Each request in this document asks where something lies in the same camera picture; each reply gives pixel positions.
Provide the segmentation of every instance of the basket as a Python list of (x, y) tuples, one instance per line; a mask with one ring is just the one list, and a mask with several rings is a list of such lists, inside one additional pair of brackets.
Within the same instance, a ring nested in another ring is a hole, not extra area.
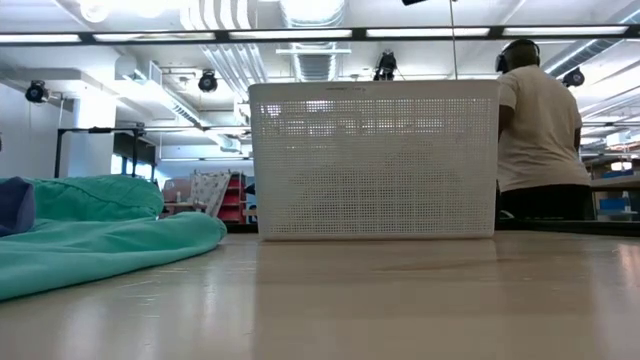
[(490, 237), (495, 81), (250, 89), (265, 240)]

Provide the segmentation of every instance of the white t-shirt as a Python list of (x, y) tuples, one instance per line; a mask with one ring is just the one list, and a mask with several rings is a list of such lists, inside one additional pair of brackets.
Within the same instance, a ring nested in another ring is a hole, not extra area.
[(535, 65), (510, 71), (498, 82), (500, 105), (515, 110), (498, 144), (500, 190), (589, 185), (574, 147), (582, 118), (571, 92)]

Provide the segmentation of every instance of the pole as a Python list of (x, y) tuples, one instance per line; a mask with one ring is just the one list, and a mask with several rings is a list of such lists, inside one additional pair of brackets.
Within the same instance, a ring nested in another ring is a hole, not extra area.
[(453, 43), (453, 74), (455, 79), (458, 80), (458, 53), (456, 50), (455, 22), (453, 21), (453, 0), (449, 0), (449, 12), (451, 15), (451, 41)]
[(58, 139), (56, 142), (56, 167), (53, 170), (53, 177), (54, 178), (59, 178), (60, 177), (60, 157), (62, 156), (62, 135), (64, 135), (64, 133), (66, 132), (66, 130), (62, 130), (62, 129), (58, 129)]
[(138, 137), (140, 136), (140, 130), (133, 130), (133, 158), (131, 162), (133, 163), (133, 170), (131, 171), (131, 177), (136, 177), (136, 166), (138, 166)]

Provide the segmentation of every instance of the desk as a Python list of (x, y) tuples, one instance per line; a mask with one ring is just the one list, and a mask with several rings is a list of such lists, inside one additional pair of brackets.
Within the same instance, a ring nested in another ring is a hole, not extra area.
[(0, 304), (2, 358), (637, 359), (640, 243), (261, 243)]
[(207, 205), (192, 203), (164, 203), (164, 207), (169, 211), (165, 216), (175, 215), (183, 211), (200, 211), (205, 212)]
[(640, 190), (640, 175), (591, 180), (591, 189), (593, 191)]

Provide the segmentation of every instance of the red shelf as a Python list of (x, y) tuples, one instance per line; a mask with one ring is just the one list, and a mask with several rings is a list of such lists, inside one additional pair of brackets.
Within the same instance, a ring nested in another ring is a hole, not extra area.
[(231, 179), (222, 199), (218, 218), (227, 223), (245, 223), (245, 217), (242, 213), (244, 204), (247, 201), (247, 195), (244, 192), (246, 187), (245, 176), (242, 173), (232, 173)]

